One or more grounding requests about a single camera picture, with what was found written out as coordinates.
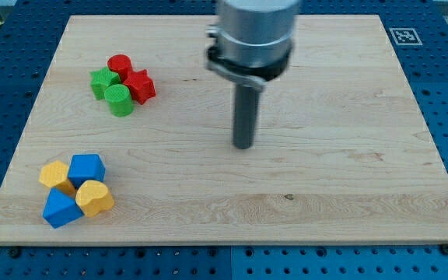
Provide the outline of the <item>silver robot arm cylinder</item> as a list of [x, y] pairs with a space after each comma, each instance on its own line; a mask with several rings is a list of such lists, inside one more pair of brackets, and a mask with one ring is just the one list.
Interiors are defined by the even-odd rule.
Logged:
[[221, 0], [217, 22], [206, 28], [214, 40], [206, 68], [255, 91], [279, 77], [293, 49], [300, 0]]

